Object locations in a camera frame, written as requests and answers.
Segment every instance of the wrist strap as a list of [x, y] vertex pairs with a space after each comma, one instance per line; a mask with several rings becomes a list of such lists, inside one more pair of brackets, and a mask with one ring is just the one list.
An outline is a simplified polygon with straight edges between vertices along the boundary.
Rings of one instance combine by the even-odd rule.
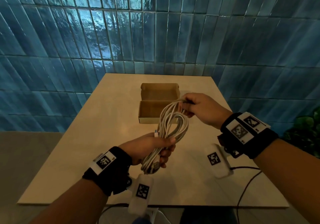
[[121, 148], [112, 147], [95, 159], [82, 178], [92, 180], [106, 196], [124, 191], [128, 184], [131, 157]]
[[254, 159], [278, 138], [269, 128], [248, 112], [234, 113], [222, 124], [218, 140], [234, 158], [246, 154]]

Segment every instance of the blue tile wall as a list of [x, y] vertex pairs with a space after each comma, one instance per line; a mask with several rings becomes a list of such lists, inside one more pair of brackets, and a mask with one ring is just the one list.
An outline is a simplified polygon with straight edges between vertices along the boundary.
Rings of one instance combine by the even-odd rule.
[[0, 0], [0, 130], [64, 132], [105, 73], [211, 76], [282, 133], [320, 104], [320, 0]]

